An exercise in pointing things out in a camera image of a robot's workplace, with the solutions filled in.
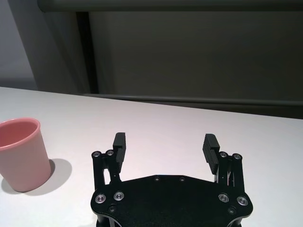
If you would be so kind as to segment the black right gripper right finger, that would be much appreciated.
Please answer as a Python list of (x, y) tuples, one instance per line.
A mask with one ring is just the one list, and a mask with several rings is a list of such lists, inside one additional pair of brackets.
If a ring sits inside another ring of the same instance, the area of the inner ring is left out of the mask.
[(214, 182), (228, 187), (243, 187), (242, 156), (238, 153), (228, 155), (220, 151), (220, 145), (213, 134), (206, 134), (203, 154), (209, 164)]

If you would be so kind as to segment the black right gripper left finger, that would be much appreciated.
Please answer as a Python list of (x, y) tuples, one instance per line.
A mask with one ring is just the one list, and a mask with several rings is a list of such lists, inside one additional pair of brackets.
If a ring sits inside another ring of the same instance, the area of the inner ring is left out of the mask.
[(126, 152), (125, 132), (118, 132), (115, 135), (113, 148), (105, 153), (94, 151), (91, 154), (93, 161), (94, 188), (101, 189), (105, 186), (104, 170), (110, 174), (110, 184), (121, 182), (120, 173)]

